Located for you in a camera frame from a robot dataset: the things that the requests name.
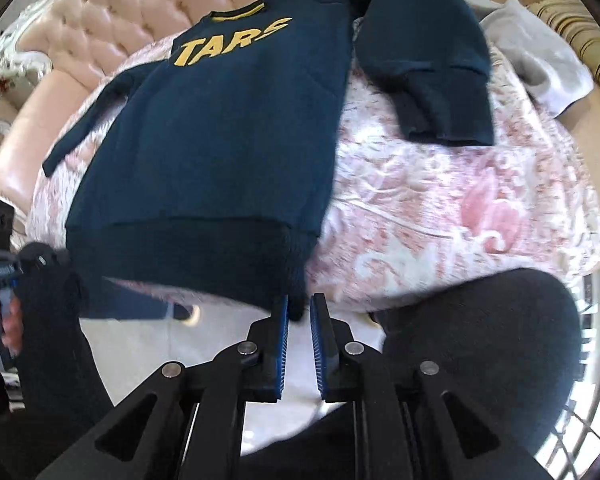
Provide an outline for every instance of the metal screw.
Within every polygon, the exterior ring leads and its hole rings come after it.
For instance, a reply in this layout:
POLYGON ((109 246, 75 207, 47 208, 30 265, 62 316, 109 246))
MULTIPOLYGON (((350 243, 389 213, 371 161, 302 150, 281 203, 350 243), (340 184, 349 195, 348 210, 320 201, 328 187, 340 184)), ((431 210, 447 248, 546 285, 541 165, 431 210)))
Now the metal screw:
POLYGON ((344 351, 349 355, 360 355, 365 351, 365 346, 357 341, 351 341, 344 345, 344 351))
POLYGON ((258 345, 253 341, 243 341, 238 345, 238 352, 242 355, 255 354, 258 349, 258 345))
POLYGON ((425 375, 435 375, 440 371, 440 367, 433 361, 423 361, 420 363, 420 371, 425 375))
POLYGON ((182 366, 178 363, 167 363, 162 367, 162 374, 168 378, 174 378, 180 375, 182 366))

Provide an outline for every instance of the white floor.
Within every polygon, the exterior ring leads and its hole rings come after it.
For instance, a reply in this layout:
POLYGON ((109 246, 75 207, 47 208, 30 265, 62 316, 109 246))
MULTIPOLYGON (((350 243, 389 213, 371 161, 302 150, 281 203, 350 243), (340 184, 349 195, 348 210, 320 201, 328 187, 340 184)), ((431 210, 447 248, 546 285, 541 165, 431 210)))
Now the white floor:
MULTIPOLYGON (((166 361, 191 366, 211 360, 227 346, 246 338, 250 324, 265 317, 256 308, 224 305, 202 307, 196 326, 177 320, 84 320, 82 329, 91 343, 98 371, 114 403, 166 361)), ((358 314, 338 315, 350 323, 354 337, 379 348, 382 331, 358 314)), ((243 451, 259 449, 273 440, 297 433, 320 407, 309 318, 289 327, 285 389, 282 401, 249 404, 243 451)))

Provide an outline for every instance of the black device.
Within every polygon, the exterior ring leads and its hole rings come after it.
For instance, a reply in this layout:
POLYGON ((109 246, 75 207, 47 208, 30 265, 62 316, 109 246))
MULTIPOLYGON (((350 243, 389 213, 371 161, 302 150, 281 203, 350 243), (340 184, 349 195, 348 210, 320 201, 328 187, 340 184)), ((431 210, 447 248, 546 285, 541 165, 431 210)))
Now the black device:
POLYGON ((0 200, 0 372, 14 370, 13 356, 2 344, 2 322, 10 316, 9 305, 13 290, 23 274, 55 264, 67 264, 66 251, 54 251, 46 244, 32 243, 24 247, 20 253, 10 252, 11 232, 13 231, 13 207, 0 200))
MULTIPOLYGON (((380 352, 331 319, 324 295, 310 315, 322 398, 354 404, 356 480, 551 478, 436 363, 403 388, 380 352)), ((281 398, 287 330, 281 300, 213 361, 164 364, 38 480, 238 478, 245 405, 281 398)))

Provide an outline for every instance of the ornate white carved frame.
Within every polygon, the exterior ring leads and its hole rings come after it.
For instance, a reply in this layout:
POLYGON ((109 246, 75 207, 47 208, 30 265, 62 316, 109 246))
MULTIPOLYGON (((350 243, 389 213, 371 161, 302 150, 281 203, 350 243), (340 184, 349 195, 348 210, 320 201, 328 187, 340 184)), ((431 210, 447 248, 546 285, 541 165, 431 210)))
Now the ornate white carved frame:
MULTIPOLYGON (((53 1, 38 0, 30 4, 1 35, 0 79, 13 80, 29 75, 32 82, 36 84, 50 72, 52 63, 46 54, 21 52, 17 49, 17 45, 24 32, 51 6, 53 1)), ((9 127, 8 123, 0 121, 0 134, 6 134, 9 127)))

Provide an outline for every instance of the sweatshirt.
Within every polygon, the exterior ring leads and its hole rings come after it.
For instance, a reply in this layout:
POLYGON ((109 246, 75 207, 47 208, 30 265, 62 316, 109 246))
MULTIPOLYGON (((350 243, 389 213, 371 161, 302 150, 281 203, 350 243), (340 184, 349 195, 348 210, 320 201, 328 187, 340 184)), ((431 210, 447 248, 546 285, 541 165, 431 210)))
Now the sweatshirt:
POLYGON ((257 0, 212 12, 167 60, 119 74, 43 165, 53 173, 112 97, 128 97, 74 197, 79 269, 272 309, 305 299, 331 197, 352 58, 405 139, 493 142, 490 60, 463 0, 257 0))

